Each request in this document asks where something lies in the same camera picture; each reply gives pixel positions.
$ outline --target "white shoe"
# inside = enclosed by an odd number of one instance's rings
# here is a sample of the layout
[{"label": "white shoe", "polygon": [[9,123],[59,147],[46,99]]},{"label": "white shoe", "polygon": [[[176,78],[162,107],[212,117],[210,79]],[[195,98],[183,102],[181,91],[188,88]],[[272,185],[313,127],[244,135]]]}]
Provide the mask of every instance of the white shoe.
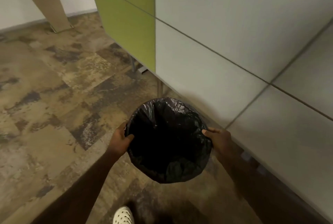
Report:
[{"label": "white shoe", "polygon": [[119,208],[113,217],[113,224],[134,224],[131,210],[127,206]]}]

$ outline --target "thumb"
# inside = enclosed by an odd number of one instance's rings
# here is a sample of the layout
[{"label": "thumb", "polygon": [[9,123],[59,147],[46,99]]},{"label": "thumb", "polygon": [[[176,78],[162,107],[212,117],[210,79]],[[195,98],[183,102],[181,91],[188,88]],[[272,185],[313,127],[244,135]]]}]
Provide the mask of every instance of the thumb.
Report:
[{"label": "thumb", "polygon": [[212,139],[212,138],[214,137],[214,135],[216,134],[216,133],[210,132],[210,131],[208,131],[208,130],[206,130],[206,129],[203,129],[201,132],[202,132],[206,137],[208,137],[208,138],[210,138],[210,139]]},{"label": "thumb", "polygon": [[134,139],[134,135],[130,134],[124,140],[127,141],[128,144],[130,144],[130,142],[133,141],[133,139]]}]

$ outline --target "beige planter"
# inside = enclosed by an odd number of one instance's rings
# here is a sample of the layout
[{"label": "beige planter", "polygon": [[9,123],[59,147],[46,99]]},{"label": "beige planter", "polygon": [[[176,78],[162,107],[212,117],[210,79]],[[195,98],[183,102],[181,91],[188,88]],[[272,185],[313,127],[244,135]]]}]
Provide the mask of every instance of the beige planter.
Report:
[{"label": "beige planter", "polygon": [[60,0],[33,0],[33,2],[51,24],[54,32],[72,28]]}]

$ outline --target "plastic bag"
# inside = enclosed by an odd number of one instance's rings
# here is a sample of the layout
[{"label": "plastic bag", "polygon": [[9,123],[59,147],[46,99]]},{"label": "plastic bag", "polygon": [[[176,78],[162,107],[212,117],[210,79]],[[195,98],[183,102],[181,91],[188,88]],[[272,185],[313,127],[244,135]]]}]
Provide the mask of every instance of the plastic bag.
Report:
[{"label": "plastic bag", "polygon": [[173,98],[159,98],[142,104],[132,114],[125,135],[133,134],[128,148],[131,162],[159,183],[190,180],[206,167],[211,140],[199,113]]}]

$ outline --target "metal cabinet leg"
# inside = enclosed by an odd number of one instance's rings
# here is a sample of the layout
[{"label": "metal cabinet leg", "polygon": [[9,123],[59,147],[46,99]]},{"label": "metal cabinet leg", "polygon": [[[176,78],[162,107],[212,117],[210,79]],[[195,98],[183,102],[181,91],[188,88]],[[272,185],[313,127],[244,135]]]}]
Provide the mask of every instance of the metal cabinet leg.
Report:
[{"label": "metal cabinet leg", "polygon": [[134,63],[134,58],[133,58],[131,55],[129,55],[129,57],[130,57],[130,62],[131,62],[131,65],[132,65],[132,72],[135,72],[135,63]]},{"label": "metal cabinet leg", "polygon": [[157,97],[160,98],[163,96],[163,82],[159,79],[157,79]]}]

